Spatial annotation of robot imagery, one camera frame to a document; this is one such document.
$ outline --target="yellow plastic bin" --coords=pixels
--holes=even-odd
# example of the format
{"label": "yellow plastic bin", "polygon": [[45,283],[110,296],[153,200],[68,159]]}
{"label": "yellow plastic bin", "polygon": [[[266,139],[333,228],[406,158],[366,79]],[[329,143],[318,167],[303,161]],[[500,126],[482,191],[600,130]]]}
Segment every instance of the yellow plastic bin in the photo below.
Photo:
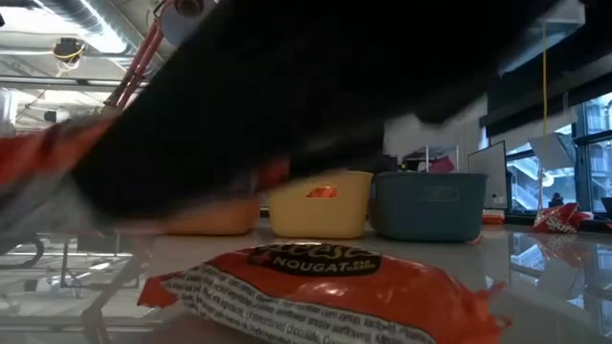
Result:
{"label": "yellow plastic bin", "polygon": [[270,195],[272,229],[282,237],[360,237],[371,181],[371,173],[342,171],[279,188]]}

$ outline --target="red bag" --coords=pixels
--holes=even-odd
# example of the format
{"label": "red bag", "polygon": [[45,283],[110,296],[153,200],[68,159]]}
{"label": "red bag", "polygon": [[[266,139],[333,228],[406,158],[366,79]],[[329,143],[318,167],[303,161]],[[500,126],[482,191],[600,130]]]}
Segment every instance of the red bag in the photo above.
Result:
{"label": "red bag", "polygon": [[579,211],[579,205],[565,204],[542,209],[535,217],[536,233],[576,233],[582,220],[589,215]]}

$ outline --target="reese's logo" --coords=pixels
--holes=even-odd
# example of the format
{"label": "reese's logo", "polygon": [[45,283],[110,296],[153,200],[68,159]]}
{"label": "reese's logo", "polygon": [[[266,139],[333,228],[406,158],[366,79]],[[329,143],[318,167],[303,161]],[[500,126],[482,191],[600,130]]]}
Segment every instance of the reese's logo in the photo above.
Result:
{"label": "reese's logo", "polygon": [[374,273],[381,255],[355,247],[289,244],[256,247],[249,264],[303,276],[359,276]]}

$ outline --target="teal plastic bin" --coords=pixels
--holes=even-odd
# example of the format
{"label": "teal plastic bin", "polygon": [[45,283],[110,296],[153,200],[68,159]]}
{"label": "teal plastic bin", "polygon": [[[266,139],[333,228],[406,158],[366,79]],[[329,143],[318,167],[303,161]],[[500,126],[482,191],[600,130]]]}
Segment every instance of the teal plastic bin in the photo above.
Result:
{"label": "teal plastic bin", "polygon": [[487,177],[473,173],[381,173],[374,177],[370,223],[394,240],[474,240],[482,226]]}

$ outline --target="orange snack bag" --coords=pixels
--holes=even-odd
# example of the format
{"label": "orange snack bag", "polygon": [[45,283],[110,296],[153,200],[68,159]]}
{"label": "orange snack bag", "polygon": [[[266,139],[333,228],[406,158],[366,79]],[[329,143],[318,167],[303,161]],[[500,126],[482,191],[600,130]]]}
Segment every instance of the orange snack bag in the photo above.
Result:
{"label": "orange snack bag", "polygon": [[139,305],[181,300],[272,343],[496,343],[501,328],[489,297],[422,264],[356,247],[287,244],[153,277]]}

